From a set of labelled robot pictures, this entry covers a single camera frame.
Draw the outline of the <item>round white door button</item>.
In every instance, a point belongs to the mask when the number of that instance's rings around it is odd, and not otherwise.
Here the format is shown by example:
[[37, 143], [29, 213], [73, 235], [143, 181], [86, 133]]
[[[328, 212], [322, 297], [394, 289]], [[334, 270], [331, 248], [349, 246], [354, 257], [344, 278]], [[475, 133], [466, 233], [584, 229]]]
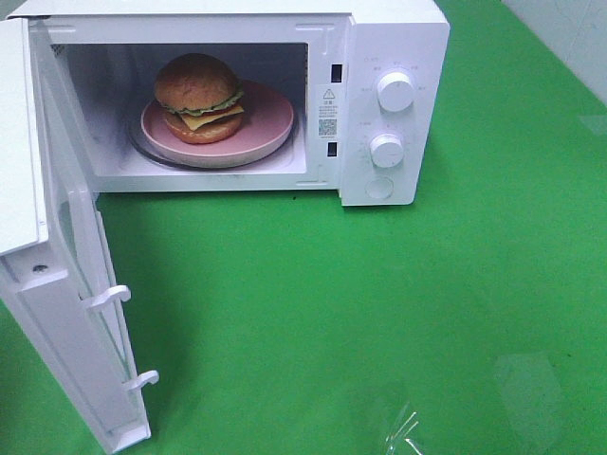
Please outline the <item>round white door button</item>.
[[394, 182], [385, 176], [375, 178], [365, 186], [365, 192], [373, 199], [389, 198], [394, 192]]

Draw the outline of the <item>pink round plate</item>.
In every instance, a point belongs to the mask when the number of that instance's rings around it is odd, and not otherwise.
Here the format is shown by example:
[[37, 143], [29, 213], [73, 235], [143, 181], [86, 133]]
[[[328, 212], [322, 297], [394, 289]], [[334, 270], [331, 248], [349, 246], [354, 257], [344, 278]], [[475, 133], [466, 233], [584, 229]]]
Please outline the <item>pink round plate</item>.
[[244, 116], [232, 136], [210, 144], [183, 142], [164, 122], [164, 109], [152, 101], [140, 115], [140, 147], [160, 162], [194, 169], [235, 168], [271, 155], [291, 132], [294, 108], [285, 96], [266, 85], [243, 81], [243, 88]]

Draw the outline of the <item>burger with lettuce and cheese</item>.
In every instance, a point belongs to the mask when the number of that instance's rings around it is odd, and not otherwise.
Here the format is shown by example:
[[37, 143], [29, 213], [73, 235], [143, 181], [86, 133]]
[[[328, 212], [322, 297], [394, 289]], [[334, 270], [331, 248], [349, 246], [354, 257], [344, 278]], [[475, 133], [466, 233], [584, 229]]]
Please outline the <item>burger with lettuce and cheese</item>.
[[156, 75], [155, 98], [169, 131], [189, 144], [210, 144], [241, 126], [244, 87], [227, 64], [207, 54], [179, 56]]

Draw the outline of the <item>white microwave door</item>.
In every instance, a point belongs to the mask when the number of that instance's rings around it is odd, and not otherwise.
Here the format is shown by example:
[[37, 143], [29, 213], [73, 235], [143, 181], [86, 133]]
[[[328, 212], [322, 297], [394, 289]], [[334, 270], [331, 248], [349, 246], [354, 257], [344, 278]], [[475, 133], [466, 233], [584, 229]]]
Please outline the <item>white microwave door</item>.
[[45, 20], [1, 24], [1, 298], [102, 449], [150, 434], [119, 285], [84, 161], [67, 50]]

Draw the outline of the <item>lower white microwave knob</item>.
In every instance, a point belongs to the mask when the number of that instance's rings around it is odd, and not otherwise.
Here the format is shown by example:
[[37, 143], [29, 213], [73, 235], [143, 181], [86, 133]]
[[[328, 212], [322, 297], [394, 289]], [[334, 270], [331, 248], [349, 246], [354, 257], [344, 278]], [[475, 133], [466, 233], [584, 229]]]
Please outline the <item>lower white microwave knob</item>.
[[393, 134], [375, 136], [370, 141], [369, 148], [374, 165], [382, 169], [395, 167], [404, 159], [404, 145]]

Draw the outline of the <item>white microwave knob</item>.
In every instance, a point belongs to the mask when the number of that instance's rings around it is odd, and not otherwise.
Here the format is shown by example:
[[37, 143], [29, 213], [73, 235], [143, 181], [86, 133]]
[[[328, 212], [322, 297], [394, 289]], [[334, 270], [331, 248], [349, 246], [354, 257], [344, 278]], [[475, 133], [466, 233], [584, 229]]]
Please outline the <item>white microwave knob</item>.
[[370, 141], [369, 148], [374, 165], [382, 169], [395, 167], [404, 159], [404, 145], [393, 134], [375, 136]]
[[377, 100], [380, 107], [396, 113], [407, 109], [414, 101], [414, 84], [402, 69], [390, 71], [377, 82]]

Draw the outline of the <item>white microwave oven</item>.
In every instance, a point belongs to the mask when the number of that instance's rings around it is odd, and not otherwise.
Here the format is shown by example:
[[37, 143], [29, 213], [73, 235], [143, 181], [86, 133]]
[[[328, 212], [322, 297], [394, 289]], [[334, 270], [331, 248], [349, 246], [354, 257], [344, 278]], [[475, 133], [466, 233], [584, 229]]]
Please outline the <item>white microwave oven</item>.
[[[71, 80], [94, 150], [84, 167], [96, 192], [334, 190], [345, 206], [414, 200], [450, 26], [432, 1], [28, 1], [5, 20], [45, 20], [66, 47]], [[243, 81], [284, 94], [295, 110], [304, 173], [210, 173], [170, 168], [130, 139], [153, 97], [157, 71], [208, 53]], [[413, 80], [405, 110], [383, 110], [381, 76]], [[398, 136], [395, 167], [374, 165], [369, 144]], [[365, 186], [385, 176], [386, 199]]]

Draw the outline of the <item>upper white microwave knob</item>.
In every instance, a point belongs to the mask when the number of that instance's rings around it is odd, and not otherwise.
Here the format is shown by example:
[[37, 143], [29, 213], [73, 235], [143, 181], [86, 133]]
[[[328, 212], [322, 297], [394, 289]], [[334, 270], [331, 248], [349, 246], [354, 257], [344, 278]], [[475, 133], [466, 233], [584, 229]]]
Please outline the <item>upper white microwave knob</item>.
[[414, 101], [414, 84], [402, 69], [390, 71], [377, 82], [377, 100], [380, 107], [396, 113], [407, 109]]

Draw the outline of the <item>glass microwave turntable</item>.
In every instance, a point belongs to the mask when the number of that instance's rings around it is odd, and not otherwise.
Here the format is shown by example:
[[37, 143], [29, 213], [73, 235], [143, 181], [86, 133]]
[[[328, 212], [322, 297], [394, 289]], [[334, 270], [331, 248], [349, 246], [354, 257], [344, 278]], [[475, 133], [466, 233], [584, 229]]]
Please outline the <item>glass microwave turntable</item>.
[[295, 121], [285, 143], [271, 155], [268, 155], [267, 157], [250, 163], [248, 165], [243, 165], [235, 168], [214, 170], [179, 167], [156, 160], [154, 157], [146, 154], [145, 151], [140, 147], [139, 140], [142, 138], [142, 133], [138, 130], [138, 127], [139, 120], [133, 121], [130, 126], [129, 134], [133, 147], [141, 155], [148, 158], [149, 160], [163, 166], [168, 166], [170, 168], [210, 173], [304, 173], [306, 171], [305, 153], [304, 151], [298, 149], [295, 143], [295, 139], [298, 137], [298, 130]]

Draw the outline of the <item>clear tape strip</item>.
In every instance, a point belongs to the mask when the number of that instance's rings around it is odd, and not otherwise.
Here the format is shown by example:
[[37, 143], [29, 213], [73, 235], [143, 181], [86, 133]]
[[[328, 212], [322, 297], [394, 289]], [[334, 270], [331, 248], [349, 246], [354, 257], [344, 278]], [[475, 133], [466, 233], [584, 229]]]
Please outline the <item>clear tape strip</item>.
[[417, 412], [411, 409], [409, 403], [406, 403], [384, 440], [382, 453], [385, 455], [423, 455], [423, 450], [414, 439], [414, 431], [418, 424]]

